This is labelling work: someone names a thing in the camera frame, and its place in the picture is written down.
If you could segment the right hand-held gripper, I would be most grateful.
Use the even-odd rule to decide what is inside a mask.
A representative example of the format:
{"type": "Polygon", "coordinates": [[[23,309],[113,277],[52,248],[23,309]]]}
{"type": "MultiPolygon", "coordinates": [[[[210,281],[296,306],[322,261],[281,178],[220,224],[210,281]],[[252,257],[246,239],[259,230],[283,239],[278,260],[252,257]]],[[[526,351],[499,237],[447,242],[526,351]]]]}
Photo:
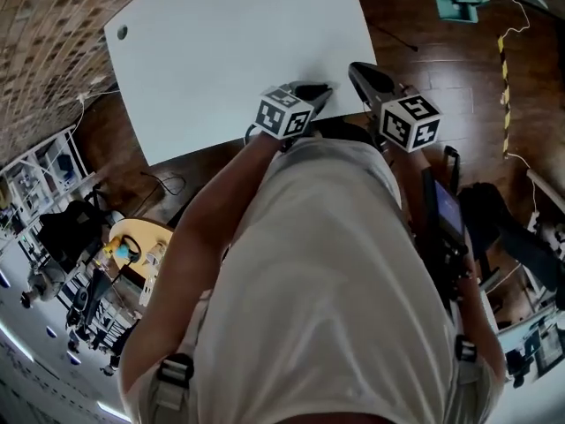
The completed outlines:
{"type": "Polygon", "coordinates": [[[411,153],[437,140],[442,112],[414,87],[400,88],[379,66],[353,62],[348,77],[362,103],[378,118],[378,133],[411,153]]]}

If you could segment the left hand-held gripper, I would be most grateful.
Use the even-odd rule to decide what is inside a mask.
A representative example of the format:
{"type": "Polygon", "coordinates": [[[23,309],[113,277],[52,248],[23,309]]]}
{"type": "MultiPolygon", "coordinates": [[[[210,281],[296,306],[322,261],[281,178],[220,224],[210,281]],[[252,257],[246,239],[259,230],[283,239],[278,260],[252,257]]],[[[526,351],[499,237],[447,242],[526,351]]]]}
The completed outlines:
{"type": "Polygon", "coordinates": [[[272,86],[260,95],[253,126],[282,142],[286,150],[303,135],[312,117],[325,108],[333,88],[327,83],[292,81],[272,86]]]}

